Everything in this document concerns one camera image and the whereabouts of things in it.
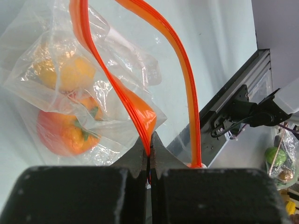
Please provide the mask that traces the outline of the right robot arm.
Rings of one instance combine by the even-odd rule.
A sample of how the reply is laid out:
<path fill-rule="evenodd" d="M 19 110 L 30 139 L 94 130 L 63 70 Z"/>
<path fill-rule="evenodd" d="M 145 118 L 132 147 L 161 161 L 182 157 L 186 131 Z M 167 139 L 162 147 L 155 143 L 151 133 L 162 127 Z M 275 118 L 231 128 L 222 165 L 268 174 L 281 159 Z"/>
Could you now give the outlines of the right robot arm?
<path fill-rule="evenodd" d="M 278 88 L 260 103 L 254 103 L 249 101 L 247 86 L 242 85 L 216 115 L 211 137 L 219 138 L 241 124 L 276 126 L 289 120 L 299 111 L 299 99 L 295 98 L 298 86 L 299 81 L 295 80 L 284 88 Z"/>

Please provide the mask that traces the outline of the orange fake pumpkin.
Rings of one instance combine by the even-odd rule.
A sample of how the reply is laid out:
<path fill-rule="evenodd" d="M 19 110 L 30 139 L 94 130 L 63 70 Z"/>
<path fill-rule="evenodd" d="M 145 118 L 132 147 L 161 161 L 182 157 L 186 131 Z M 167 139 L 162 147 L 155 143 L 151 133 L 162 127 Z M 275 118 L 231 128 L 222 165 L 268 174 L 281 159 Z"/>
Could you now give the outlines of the orange fake pumpkin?
<path fill-rule="evenodd" d="M 36 130 L 40 141 L 60 156 L 82 154 L 100 142 L 100 136 L 83 130 L 74 115 L 40 111 Z"/>

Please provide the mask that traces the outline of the clear zip top bag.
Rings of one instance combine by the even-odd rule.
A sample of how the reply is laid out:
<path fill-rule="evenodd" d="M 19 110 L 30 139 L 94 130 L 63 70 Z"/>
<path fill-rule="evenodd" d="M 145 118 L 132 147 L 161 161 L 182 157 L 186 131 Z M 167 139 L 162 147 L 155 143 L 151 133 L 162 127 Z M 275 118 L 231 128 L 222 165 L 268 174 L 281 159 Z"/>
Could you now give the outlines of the clear zip top bag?
<path fill-rule="evenodd" d="M 87 88 L 99 103 L 95 120 L 68 92 L 45 86 L 33 68 L 50 59 L 80 56 L 96 69 Z M 60 156 L 39 139 L 40 111 L 77 117 L 100 142 L 79 155 Z M 161 10 L 143 0 L 3 0 L 0 3 L 0 163 L 109 166 L 140 139 L 146 154 L 157 133 L 173 152 L 183 145 L 184 164 L 202 165 L 195 77 L 179 33 Z"/>

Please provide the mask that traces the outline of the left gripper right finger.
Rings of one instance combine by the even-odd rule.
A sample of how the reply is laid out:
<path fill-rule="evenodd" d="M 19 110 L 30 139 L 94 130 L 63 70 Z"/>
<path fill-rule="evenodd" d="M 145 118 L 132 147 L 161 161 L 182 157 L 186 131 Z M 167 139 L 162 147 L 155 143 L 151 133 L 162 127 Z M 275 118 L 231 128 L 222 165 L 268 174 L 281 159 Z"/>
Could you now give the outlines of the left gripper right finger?
<path fill-rule="evenodd" d="M 157 133 L 151 137 L 150 180 L 155 224 L 289 224 L 275 184 L 254 168 L 189 168 Z"/>

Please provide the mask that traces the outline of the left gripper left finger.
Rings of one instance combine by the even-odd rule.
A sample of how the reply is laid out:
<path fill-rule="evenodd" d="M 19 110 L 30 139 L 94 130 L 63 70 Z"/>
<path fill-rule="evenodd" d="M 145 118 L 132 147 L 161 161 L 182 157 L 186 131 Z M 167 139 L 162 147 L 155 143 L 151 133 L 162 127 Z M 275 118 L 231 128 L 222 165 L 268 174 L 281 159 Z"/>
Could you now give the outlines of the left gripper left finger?
<path fill-rule="evenodd" d="M 137 140 L 111 166 L 34 166 L 18 177 L 3 224 L 143 224 L 146 164 Z"/>

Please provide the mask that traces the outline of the yellow fake lemon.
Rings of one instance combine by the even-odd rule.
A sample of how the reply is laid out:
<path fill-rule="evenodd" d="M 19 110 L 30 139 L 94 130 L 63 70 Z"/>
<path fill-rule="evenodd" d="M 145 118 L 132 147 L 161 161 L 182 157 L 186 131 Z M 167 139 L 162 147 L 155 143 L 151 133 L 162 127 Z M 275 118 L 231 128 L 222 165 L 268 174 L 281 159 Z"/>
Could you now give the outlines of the yellow fake lemon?
<path fill-rule="evenodd" d="M 67 58 L 61 62 L 58 73 L 50 59 L 35 63 L 33 68 L 45 86 L 51 89 L 58 87 L 61 92 L 87 88 L 92 84 L 96 72 L 95 67 L 80 56 Z"/>

